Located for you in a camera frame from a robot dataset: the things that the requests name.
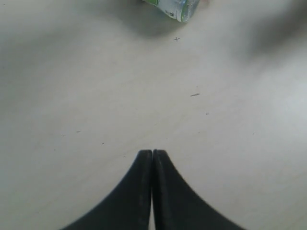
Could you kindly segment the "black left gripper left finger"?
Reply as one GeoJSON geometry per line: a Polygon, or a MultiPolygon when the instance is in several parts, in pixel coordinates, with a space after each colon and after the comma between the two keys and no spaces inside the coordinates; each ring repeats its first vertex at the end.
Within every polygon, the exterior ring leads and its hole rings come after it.
{"type": "Polygon", "coordinates": [[[147,230],[151,211],[153,153],[138,152],[128,172],[95,208],[65,230],[147,230]]]}

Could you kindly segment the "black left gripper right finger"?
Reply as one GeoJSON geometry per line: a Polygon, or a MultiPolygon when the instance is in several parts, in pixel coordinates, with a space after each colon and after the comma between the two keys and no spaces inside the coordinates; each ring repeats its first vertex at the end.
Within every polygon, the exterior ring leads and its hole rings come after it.
{"type": "Polygon", "coordinates": [[[152,198],[157,230],[242,229],[194,192],[165,150],[153,151],[152,198]]]}

